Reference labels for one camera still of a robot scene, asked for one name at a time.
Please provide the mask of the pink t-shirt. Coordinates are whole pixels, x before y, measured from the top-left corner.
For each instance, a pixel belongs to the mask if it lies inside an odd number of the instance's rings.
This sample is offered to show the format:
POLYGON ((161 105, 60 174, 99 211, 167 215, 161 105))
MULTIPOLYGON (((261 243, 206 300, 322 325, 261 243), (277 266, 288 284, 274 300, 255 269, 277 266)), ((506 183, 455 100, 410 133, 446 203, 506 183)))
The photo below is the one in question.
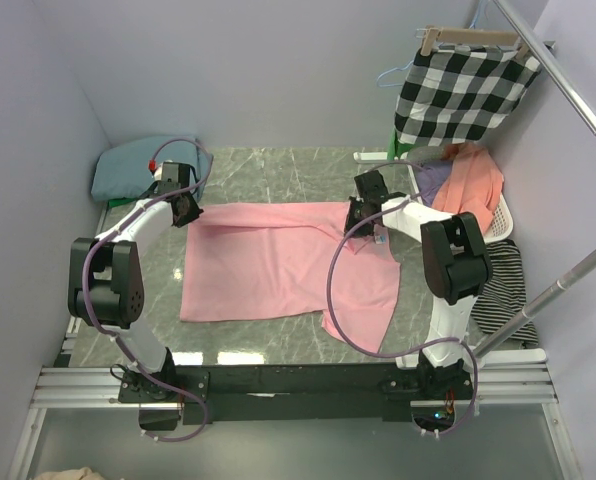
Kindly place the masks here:
POLYGON ((345 240, 345 202, 210 205, 188 227, 180 319, 319 312, 334 338, 376 352, 397 304, 388 233, 345 240))

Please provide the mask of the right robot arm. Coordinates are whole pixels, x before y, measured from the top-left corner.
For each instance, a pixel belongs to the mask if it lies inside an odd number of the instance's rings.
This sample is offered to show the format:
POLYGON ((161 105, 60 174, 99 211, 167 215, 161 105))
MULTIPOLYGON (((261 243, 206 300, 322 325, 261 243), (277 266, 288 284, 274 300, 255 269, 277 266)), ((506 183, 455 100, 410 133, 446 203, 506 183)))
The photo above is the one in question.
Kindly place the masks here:
POLYGON ((468 357, 463 342, 471 310, 493 268, 476 217, 427 207, 400 192, 391 193, 377 170, 354 178, 345 238, 369 237, 379 227, 398 231, 422 247, 424 278, 433 295, 431 323, 417 374, 422 395, 438 399, 452 386, 445 367, 468 357))

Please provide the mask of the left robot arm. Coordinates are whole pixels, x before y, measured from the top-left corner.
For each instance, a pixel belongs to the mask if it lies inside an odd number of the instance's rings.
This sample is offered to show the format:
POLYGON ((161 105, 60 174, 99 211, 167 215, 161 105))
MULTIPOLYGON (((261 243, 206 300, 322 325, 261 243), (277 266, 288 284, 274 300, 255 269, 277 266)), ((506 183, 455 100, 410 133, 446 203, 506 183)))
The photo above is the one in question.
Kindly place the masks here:
POLYGON ((70 314, 118 346, 125 369, 145 374, 142 389, 157 402, 175 395, 178 378, 171 351, 147 324, 140 257, 162 233, 200 217, 200 186, 196 167, 168 160, 126 216, 95 238, 76 239, 70 250, 70 314))

